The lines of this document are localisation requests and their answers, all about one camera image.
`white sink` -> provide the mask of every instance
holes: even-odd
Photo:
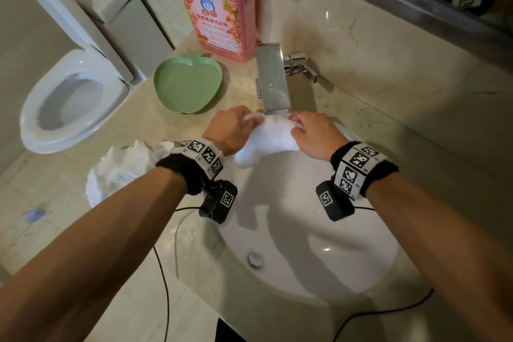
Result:
[[[219,230],[267,284],[338,301],[373,287],[390,269],[399,244],[374,211],[357,209],[337,222],[324,212],[315,188],[332,173],[329,163],[301,151],[267,156],[243,170],[227,159],[220,178],[233,182],[239,194]],[[364,198],[355,205],[370,207]]]

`toilet tank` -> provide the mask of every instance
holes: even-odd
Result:
[[[172,47],[141,0],[76,0],[110,42],[137,83],[170,57]]]

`hand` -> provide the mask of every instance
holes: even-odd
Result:
[[[290,134],[299,149],[312,158],[330,161],[338,148],[350,142],[324,114],[294,112],[290,119],[304,126],[304,131],[294,127]]]
[[[264,116],[250,118],[244,123],[242,118],[251,111],[240,105],[219,111],[210,121],[203,138],[212,141],[225,156],[231,156],[244,147],[251,132],[264,122]]]

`faucet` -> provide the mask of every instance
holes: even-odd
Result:
[[[303,73],[312,83],[317,83],[317,73],[306,66],[303,52],[290,53],[284,57],[278,42],[260,45],[255,50],[260,75],[255,81],[256,95],[264,102],[265,114],[290,112],[286,76]]]

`countertop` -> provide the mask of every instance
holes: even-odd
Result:
[[[173,57],[202,54],[196,34],[192,32],[177,47]],[[168,111],[158,101],[152,79],[148,79],[100,130],[87,141],[68,149],[66,155],[93,157],[91,163],[85,163],[90,165],[112,145],[129,145],[135,139],[152,145],[162,140],[179,141],[200,136],[218,110],[241,104],[252,111],[260,110],[262,103],[256,97],[254,85],[255,60],[241,64],[217,56],[212,58],[222,67],[223,82],[213,101],[201,113],[183,115]],[[320,80],[318,84],[311,84],[301,75],[289,78],[293,110],[325,112],[388,153],[407,177],[441,197],[450,195],[446,197],[449,202],[458,203],[462,181],[482,176],[478,170],[394,119],[330,82]],[[416,159],[421,154],[425,160]],[[466,195],[471,187],[467,183]],[[201,195],[186,196],[180,207],[201,205],[201,202]],[[330,341],[352,313],[409,305],[420,300],[430,288],[400,250],[388,276],[365,294],[337,304],[291,297],[259,281],[241,265],[223,242],[215,224],[202,219],[195,210],[180,211],[172,217],[157,249],[163,263],[248,342]],[[444,324],[450,324],[451,332],[446,332]],[[436,335],[433,340],[453,340],[454,333],[460,329],[466,330],[435,294],[414,311],[354,320],[339,340],[383,340],[385,337],[394,341],[428,340],[429,334]]]

